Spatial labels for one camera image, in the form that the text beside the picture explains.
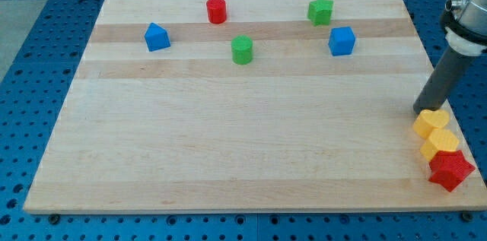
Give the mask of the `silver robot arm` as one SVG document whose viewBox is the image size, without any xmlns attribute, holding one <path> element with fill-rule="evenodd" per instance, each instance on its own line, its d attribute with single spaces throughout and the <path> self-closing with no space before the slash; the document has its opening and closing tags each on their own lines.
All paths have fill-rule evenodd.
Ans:
<svg viewBox="0 0 487 241">
<path fill-rule="evenodd" d="M 486 50 L 486 0 L 447 0 L 441 26 L 449 46 L 461 55 Z"/>
</svg>

